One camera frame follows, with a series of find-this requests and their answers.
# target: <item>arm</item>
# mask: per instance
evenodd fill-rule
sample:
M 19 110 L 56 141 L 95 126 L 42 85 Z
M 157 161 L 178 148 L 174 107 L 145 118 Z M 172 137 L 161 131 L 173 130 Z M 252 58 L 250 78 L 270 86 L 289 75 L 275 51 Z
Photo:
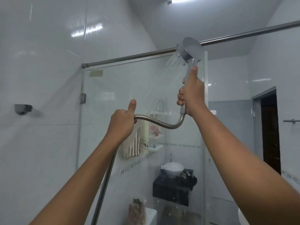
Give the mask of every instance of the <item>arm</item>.
M 112 156 L 133 130 L 135 108 L 132 100 L 128 111 L 117 110 L 111 116 L 101 143 L 30 225 L 85 223 Z
M 300 195 L 268 164 L 247 149 L 204 103 L 204 83 L 191 71 L 179 90 L 177 104 L 198 125 L 204 142 L 230 194 L 250 224 L 297 224 Z

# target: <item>person's right hand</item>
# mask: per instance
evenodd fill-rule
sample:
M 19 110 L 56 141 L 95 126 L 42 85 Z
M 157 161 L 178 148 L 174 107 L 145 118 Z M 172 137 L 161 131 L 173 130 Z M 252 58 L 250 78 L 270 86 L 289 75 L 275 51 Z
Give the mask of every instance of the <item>person's right hand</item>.
M 187 106 L 187 114 L 193 117 L 193 114 L 198 108 L 206 107 L 204 102 L 204 83 L 198 77 L 198 67 L 195 66 L 190 71 L 189 81 L 184 87 L 179 89 L 177 95 L 177 105 L 182 106 L 184 103 Z

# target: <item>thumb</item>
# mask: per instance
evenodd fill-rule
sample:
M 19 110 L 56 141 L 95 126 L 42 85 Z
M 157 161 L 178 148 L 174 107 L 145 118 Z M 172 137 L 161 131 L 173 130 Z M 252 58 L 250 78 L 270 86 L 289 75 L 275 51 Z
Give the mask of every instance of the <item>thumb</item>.
M 128 112 L 133 113 L 135 112 L 135 108 L 137 107 L 137 101 L 136 100 L 131 100 L 130 104 L 128 106 Z
M 198 75 L 198 66 L 193 67 L 190 70 L 190 79 L 191 81 L 196 81 L 197 80 L 197 75 Z

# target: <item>person's left hand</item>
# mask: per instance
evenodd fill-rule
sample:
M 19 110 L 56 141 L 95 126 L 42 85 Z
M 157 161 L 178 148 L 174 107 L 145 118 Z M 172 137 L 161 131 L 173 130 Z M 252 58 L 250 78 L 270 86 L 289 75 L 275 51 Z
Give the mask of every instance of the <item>person's left hand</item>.
M 110 118 L 106 136 L 121 144 L 129 137 L 134 127 L 134 111 L 137 106 L 136 100 L 131 100 L 128 110 L 116 110 Z

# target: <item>shower curtain rod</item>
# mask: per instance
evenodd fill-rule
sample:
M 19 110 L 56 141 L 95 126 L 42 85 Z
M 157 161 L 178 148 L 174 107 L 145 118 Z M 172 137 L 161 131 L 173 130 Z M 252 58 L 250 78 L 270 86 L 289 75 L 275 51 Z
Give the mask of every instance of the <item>shower curtain rod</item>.
M 212 44 L 217 44 L 217 43 L 222 43 L 222 42 L 228 42 L 228 41 L 253 37 L 253 36 L 257 36 L 257 35 L 268 34 L 268 33 L 286 30 L 286 29 L 290 29 L 290 28 L 296 28 L 299 26 L 300 26 L 300 20 L 297 20 L 297 21 L 280 24 L 280 25 L 275 25 L 275 26 L 271 26 L 271 27 L 265 27 L 262 29 L 249 31 L 249 32 L 245 32 L 245 33 L 239 33 L 239 34 L 228 35 L 228 36 L 219 37 L 219 38 L 215 38 L 215 39 L 205 40 L 205 41 L 200 42 L 200 44 L 202 46 L 207 46 L 207 45 L 212 45 Z M 167 53 L 174 53 L 174 52 L 176 52 L 176 47 L 142 53 L 142 54 L 137 54 L 137 55 L 119 57 L 119 58 L 114 58 L 114 59 L 110 59 L 110 60 L 97 61 L 97 62 L 92 62 L 92 63 L 82 63 L 81 67 L 83 69 L 86 69 L 88 67 L 97 66 L 97 65 L 111 64 L 111 63 L 116 63 L 116 62 L 120 62 L 120 61 L 127 61 L 127 60 L 145 58 L 145 57 L 162 55 L 162 54 L 167 54 Z

